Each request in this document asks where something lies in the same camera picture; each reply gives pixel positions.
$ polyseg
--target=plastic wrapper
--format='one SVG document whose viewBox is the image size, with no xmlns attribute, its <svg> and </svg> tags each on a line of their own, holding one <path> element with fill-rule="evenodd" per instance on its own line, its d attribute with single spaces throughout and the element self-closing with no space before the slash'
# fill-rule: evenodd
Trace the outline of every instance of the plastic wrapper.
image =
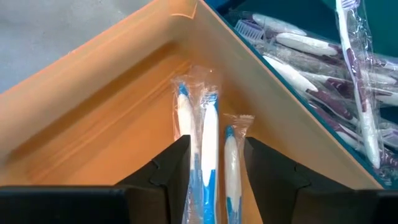
<svg viewBox="0 0 398 224">
<path fill-rule="evenodd" d="M 211 177 L 217 180 L 218 93 L 220 90 L 218 79 L 219 76 L 212 69 L 192 66 L 187 74 L 179 75 L 172 80 L 175 86 L 174 138 L 178 139 L 184 134 L 191 136 L 190 181 L 183 223 L 203 223 L 208 220 L 209 194 L 215 200 L 217 199 L 217 181 L 205 180 L 209 180 L 209 172 L 206 169 L 209 167 L 206 166 L 208 163 L 215 164 L 213 172 L 210 172 L 214 175 Z M 210 159 L 209 150 L 213 153 Z M 211 184 L 215 192 L 208 191 Z M 214 218 L 217 218 L 216 212 L 212 214 Z"/>
<path fill-rule="evenodd" d="M 226 211 L 229 224 L 242 223 L 242 185 L 241 158 L 243 157 L 246 131 L 252 124 L 254 116 L 225 114 L 224 163 L 226 186 Z"/>
<path fill-rule="evenodd" d="M 273 66 L 295 90 L 306 99 L 315 100 L 327 107 L 333 114 L 344 121 L 356 125 L 357 118 L 353 116 L 344 101 L 337 100 L 335 93 L 327 90 L 316 80 L 309 80 L 289 64 L 266 54 L 264 58 Z"/>
<path fill-rule="evenodd" d="M 201 139 L 201 171 L 203 178 L 203 222 L 217 223 L 220 219 L 218 199 L 219 118 L 217 89 L 206 89 L 202 94 L 201 108 L 203 132 Z"/>
<path fill-rule="evenodd" d="M 372 91 L 373 54 L 363 1 L 337 0 L 336 11 L 343 55 L 354 85 L 354 98 L 366 157 L 379 168 L 384 146 L 377 128 L 378 110 Z"/>
</svg>

